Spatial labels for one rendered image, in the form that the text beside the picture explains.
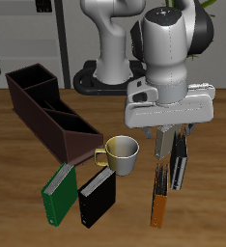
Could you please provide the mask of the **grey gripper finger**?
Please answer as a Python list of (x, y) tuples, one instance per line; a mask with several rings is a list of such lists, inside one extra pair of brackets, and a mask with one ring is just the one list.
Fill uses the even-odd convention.
[(153, 137), (152, 130), (150, 128), (147, 128), (146, 126), (141, 127), (142, 131), (146, 134), (146, 138), (150, 139)]
[(186, 135), (191, 135), (193, 128), (196, 126), (196, 123), (190, 123), (184, 127), (184, 133)]

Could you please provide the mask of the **dark brown desk caddy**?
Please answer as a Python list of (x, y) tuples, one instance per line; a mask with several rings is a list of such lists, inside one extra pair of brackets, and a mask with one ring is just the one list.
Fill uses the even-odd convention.
[(57, 77), (41, 64), (6, 74), (14, 111), (60, 163), (94, 157), (103, 136), (60, 99)]

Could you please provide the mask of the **green book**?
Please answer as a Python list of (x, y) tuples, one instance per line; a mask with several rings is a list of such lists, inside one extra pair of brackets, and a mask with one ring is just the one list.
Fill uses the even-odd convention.
[(58, 227), (78, 197), (75, 167), (64, 162), (41, 192), (47, 221)]

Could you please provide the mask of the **beige book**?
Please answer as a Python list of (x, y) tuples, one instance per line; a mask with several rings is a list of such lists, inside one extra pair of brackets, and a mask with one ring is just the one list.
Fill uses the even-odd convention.
[(180, 124), (162, 125), (157, 129), (155, 141), (155, 157), (161, 160), (173, 146), (174, 135), (181, 132)]

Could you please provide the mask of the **green pot plant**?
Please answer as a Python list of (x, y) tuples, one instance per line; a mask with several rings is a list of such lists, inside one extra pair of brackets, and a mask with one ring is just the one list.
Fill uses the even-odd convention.
[(166, 7), (173, 7), (182, 12), (187, 37), (187, 56), (194, 58), (203, 53), (213, 42), (214, 28), (212, 15), (205, 8), (216, 0), (165, 0)]

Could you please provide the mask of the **black book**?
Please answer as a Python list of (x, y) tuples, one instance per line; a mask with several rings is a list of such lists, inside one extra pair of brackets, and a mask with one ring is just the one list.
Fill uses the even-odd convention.
[(105, 167), (79, 190), (81, 223), (90, 229), (114, 205), (116, 199), (116, 172)]

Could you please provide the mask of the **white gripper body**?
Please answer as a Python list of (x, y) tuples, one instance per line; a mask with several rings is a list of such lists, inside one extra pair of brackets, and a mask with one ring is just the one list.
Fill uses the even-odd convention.
[(186, 97), (168, 107), (158, 106), (155, 102), (127, 101), (125, 124), (134, 128), (209, 122), (213, 118), (214, 96), (215, 87), (202, 83), (189, 85)]

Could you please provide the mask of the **dark vertical post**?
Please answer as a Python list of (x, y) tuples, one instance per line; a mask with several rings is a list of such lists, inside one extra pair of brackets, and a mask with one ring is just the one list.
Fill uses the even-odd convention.
[(69, 89), (71, 87), (71, 76), (70, 76), (69, 55), (67, 48), (67, 38), (66, 38), (64, 12), (63, 12), (63, 0), (54, 0), (54, 7), (55, 7), (56, 22), (57, 22), (64, 87), (66, 89)]

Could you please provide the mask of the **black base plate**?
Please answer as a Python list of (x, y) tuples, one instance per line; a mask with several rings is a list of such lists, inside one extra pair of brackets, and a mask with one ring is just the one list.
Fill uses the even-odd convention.
[(76, 91), (85, 96), (125, 96), (127, 84), (145, 75), (145, 70), (139, 61), (130, 62), (132, 76), (129, 80), (118, 85), (107, 85), (98, 81), (94, 76), (96, 61), (86, 61), (82, 70), (73, 78), (73, 87)]

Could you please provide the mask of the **yellow and white mug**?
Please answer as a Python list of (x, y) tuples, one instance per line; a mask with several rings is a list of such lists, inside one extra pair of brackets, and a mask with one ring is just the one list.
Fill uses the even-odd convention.
[[(138, 152), (139, 144), (135, 139), (119, 135), (110, 138), (103, 149), (95, 149), (94, 160), (96, 165), (107, 166), (118, 176), (123, 177), (132, 172)], [(107, 156), (106, 162), (98, 161), (99, 153)]]

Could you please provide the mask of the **orange book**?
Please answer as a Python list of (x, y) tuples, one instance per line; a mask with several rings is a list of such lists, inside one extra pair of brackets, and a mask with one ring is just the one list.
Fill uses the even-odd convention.
[(167, 201), (168, 165), (157, 163), (151, 213), (151, 226), (161, 228)]

